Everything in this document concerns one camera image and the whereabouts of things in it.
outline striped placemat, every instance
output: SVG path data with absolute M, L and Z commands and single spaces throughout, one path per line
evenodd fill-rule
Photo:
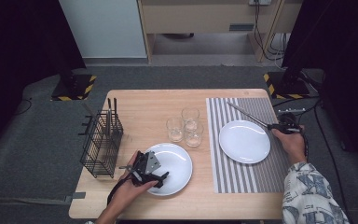
M 266 123 L 273 123 L 275 115 L 268 98 L 207 98 L 208 128 L 210 133 L 213 185 L 216 193 L 283 192 L 283 180 L 289 168 L 286 152 L 279 140 L 268 134 L 271 150 L 268 156 L 255 164 L 232 160 L 219 145 L 219 133 L 232 120 L 249 120 L 227 101 L 239 105 L 248 113 Z

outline gray carpet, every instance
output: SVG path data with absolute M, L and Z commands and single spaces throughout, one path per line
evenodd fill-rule
M 97 76 L 89 98 L 94 110 L 101 109 L 110 90 L 129 89 L 267 89 L 263 74 L 275 67 L 238 66 L 116 66 L 90 67 Z M 81 123 L 87 112 L 82 101 L 52 102 L 50 95 L 59 81 L 48 77 L 29 85 L 23 93 L 18 113 L 0 138 L 0 198 L 40 199 L 62 203 L 76 189 L 82 165 L 84 131 Z M 317 99 L 303 99 L 278 109 L 311 108 Z M 272 100 L 275 105 L 282 100 Z M 353 223 L 358 223 L 358 154 L 342 151 L 328 115 L 317 107 L 328 145 L 331 147 Z M 310 141 L 310 162 L 323 173 L 343 206 L 332 158 L 318 127 L 313 110 L 301 118 Z M 0 223 L 84 223 L 68 216 L 69 204 L 0 203 Z

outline human hand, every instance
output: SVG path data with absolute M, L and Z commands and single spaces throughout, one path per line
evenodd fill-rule
M 277 129 L 272 129 L 271 131 L 282 142 L 283 149 L 289 155 L 289 161 L 292 165 L 301 161 L 307 161 L 304 154 L 305 141 L 301 133 L 285 134 Z
M 137 151 L 132 155 L 132 158 L 127 165 L 133 165 L 136 159 Z M 126 170 L 124 175 L 120 177 L 118 181 L 126 178 L 129 175 L 129 171 Z M 115 192 L 111 202 L 100 214 L 98 219 L 95 221 L 96 224 L 102 223 L 114 223 L 116 218 L 128 207 L 139 195 L 146 192 L 155 186 L 158 181 L 150 181 L 141 186 L 134 186 L 131 179 L 126 180 Z

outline wire basket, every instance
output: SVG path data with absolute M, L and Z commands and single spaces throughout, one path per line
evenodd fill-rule
M 112 112 L 110 122 L 108 111 L 101 110 L 95 117 L 87 116 L 89 122 L 84 124 L 87 128 L 83 133 L 86 137 L 80 162 L 95 178 L 100 175 L 110 175 L 113 178 L 115 172 L 124 132 L 116 111 Z

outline white wall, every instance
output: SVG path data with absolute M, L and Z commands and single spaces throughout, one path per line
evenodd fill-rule
M 146 58 L 136 0 L 60 0 L 83 58 Z

